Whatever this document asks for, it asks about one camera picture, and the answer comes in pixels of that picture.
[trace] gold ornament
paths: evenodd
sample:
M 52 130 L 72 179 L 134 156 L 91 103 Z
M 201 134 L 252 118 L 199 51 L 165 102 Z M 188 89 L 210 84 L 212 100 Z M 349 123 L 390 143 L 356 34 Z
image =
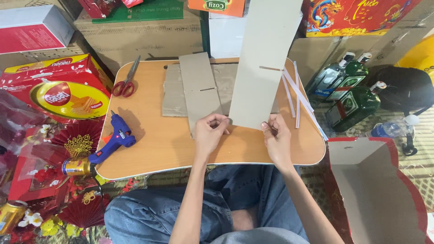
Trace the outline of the gold ornament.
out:
M 95 191 L 86 192 L 83 196 L 82 203 L 84 203 L 84 205 L 87 205 L 93 199 L 95 199 Z
M 87 157 L 92 149 L 92 144 L 93 142 L 90 141 L 89 134 L 85 136 L 78 135 L 69 140 L 68 143 L 65 143 L 65 148 L 68 150 L 71 158 Z

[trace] orange box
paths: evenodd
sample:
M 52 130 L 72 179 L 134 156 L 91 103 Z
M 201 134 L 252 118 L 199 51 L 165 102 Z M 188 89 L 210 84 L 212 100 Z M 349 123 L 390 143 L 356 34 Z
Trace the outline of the orange box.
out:
M 112 81 L 90 54 L 5 69 L 0 89 L 60 123 L 104 116 Z
M 384 35 L 421 0 L 304 0 L 306 37 Z
M 243 17 L 244 4 L 245 0 L 188 0 L 191 9 L 236 17 Z

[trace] hand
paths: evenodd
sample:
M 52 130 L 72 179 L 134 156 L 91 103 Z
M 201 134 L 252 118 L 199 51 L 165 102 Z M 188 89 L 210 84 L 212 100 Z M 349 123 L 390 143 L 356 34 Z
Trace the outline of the hand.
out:
M 268 154 L 279 171 L 293 168 L 291 162 L 291 132 L 281 114 L 271 114 L 268 123 L 261 124 Z
M 220 137 L 229 134 L 229 118 L 220 114 L 210 114 L 196 122 L 194 139 L 196 155 L 208 157 L 217 147 Z

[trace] wooden lap desk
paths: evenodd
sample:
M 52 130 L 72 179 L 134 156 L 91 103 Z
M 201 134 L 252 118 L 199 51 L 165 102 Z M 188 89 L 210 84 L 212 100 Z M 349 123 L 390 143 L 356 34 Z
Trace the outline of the wooden lap desk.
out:
M 238 59 L 211 59 L 211 63 L 233 63 Z M 133 83 L 136 90 L 128 98 L 112 96 L 102 137 L 113 133 L 110 123 L 113 110 L 128 124 L 137 143 L 125 148 L 121 146 L 102 164 L 97 172 L 107 179 L 122 179 L 159 171 L 191 167 L 194 158 L 194 140 L 190 138 L 188 118 L 163 117 L 162 101 L 166 65 L 177 64 L 179 60 L 141 61 Z M 123 66 L 116 82 L 126 78 L 132 63 Z M 285 67 L 293 76 L 294 66 L 290 60 Z M 294 106 L 296 94 L 288 85 Z M 300 128 L 295 128 L 296 119 L 292 118 L 283 82 L 277 92 L 280 113 L 291 130 L 291 159 L 297 165 L 313 165 L 325 154 L 325 143 L 305 109 L 300 110 Z M 230 125 L 230 135 L 223 135 L 217 149 L 211 154 L 209 164 L 269 164 L 272 163 L 264 145 L 260 130 Z M 100 140 L 98 150 L 105 143 Z

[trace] scissors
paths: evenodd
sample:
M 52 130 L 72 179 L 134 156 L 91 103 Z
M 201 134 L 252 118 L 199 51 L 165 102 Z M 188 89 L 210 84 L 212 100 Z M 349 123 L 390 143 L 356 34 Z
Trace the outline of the scissors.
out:
M 133 82 L 131 82 L 131 79 L 134 77 L 135 71 L 137 69 L 138 63 L 140 62 L 140 55 L 134 61 L 133 66 L 131 66 L 130 72 L 128 72 L 127 78 L 124 81 L 120 81 L 115 84 L 115 86 L 112 89 L 112 95 L 113 96 L 120 96 L 123 97 L 129 97 L 133 95 L 135 87 Z

